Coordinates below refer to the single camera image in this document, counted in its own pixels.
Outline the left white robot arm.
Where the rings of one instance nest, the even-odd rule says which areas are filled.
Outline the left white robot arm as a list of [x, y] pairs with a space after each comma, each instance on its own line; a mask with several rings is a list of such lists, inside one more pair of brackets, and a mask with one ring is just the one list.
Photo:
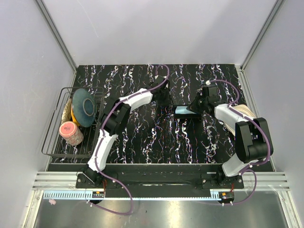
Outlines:
[[105, 169], [110, 149], [128, 123], [130, 112], [153, 101], [163, 99], [164, 92], [169, 89], [168, 76], [157, 76], [146, 88], [125, 97], [112, 98], [102, 112], [101, 128], [93, 155], [83, 169], [86, 183], [98, 188], [103, 181], [100, 171]]

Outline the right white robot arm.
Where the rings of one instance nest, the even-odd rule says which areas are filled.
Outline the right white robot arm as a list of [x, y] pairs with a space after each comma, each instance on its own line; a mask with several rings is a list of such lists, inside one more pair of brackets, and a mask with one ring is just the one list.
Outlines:
[[266, 119], [250, 117], [231, 104], [222, 102], [216, 85], [203, 86], [187, 110], [197, 114], [207, 113], [235, 132], [235, 154], [216, 173], [216, 184], [220, 188], [227, 188], [251, 165], [267, 163], [273, 154]]

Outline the light blue cloth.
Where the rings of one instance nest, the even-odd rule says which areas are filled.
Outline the light blue cloth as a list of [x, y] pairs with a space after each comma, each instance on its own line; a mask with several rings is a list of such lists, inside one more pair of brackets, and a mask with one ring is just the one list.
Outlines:
[[195, 114], [194, 112], [187, 109], [186, 106], [178, 106], [175, 109], [176, 114]]

